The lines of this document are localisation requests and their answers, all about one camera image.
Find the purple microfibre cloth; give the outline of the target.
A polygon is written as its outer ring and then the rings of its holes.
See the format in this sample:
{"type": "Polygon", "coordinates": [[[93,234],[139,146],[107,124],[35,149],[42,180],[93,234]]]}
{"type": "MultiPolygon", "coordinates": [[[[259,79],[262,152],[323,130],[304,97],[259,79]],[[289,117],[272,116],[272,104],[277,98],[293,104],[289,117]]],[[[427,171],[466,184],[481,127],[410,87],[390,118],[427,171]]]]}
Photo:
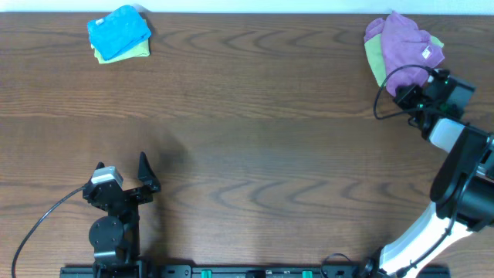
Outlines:
{"type": "MultiPolygon", "coordinates": [[[[381,52],[387,75],[401,66],[419,65],[435,68],[444,59],[443,44],[429,32],[419,29],[415,21],[392,12],[381,32],[381,52]]],[[[421,68],[408,67],[394,73],[386,89],[393,97],[399,86],[423,85],[428,73],[421,68]]]]}

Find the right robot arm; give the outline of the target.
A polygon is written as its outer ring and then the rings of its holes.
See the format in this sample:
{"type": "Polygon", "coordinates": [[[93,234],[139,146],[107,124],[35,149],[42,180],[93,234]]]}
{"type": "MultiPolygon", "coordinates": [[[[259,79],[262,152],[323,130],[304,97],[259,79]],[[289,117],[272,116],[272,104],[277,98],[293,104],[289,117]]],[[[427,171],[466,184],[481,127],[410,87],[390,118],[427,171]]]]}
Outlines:
{"type": "Polygon", "coordinates": [[[493,135],[462,122],[475,88],[446,69],[424,70],[427,86],[400,86],[394,102],[409,125],[448,156],[424,213],[377,251],[363,277],[416,277],[449,246],[493,225],[493,135]]]}

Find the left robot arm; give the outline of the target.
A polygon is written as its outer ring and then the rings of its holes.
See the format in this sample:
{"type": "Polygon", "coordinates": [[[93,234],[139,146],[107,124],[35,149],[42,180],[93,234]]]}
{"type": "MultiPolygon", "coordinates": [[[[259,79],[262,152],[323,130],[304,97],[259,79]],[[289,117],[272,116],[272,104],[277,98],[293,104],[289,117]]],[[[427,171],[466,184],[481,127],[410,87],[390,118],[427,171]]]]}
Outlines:
{"type": "Polygon", "coordinates": [[[93,246],[95,277],[155,277],[152,263],[140,257],[140,205],[153,201],[161,183],[147,155],[139,158],[138,180],[142,186],[124,190],[123,177],[114,166],[100,162],[83,189],[83,198],[107,213],[89,231],[93,246]]]}

